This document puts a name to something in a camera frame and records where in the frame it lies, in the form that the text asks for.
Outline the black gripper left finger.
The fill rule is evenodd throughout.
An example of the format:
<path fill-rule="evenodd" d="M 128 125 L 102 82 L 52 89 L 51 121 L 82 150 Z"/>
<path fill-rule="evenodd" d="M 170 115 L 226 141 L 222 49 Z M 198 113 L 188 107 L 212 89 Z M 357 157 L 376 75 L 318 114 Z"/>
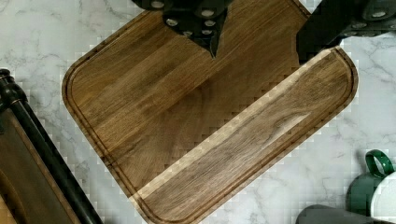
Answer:
<path fill-rule="evenodd" d="M 132 0 L 149 11 L 161 11 L 163 23 L 217 56 L 219 39 L 233 0 Z"/>

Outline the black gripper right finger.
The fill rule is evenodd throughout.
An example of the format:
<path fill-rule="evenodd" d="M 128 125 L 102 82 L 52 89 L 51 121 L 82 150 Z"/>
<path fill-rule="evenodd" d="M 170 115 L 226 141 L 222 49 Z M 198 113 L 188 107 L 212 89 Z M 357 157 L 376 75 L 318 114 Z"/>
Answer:
<path fill-rule="evenodd" d="M 396 0 L 322 0 L 296 36 L 299 63 L 345 38 L 395 31 Z"/>

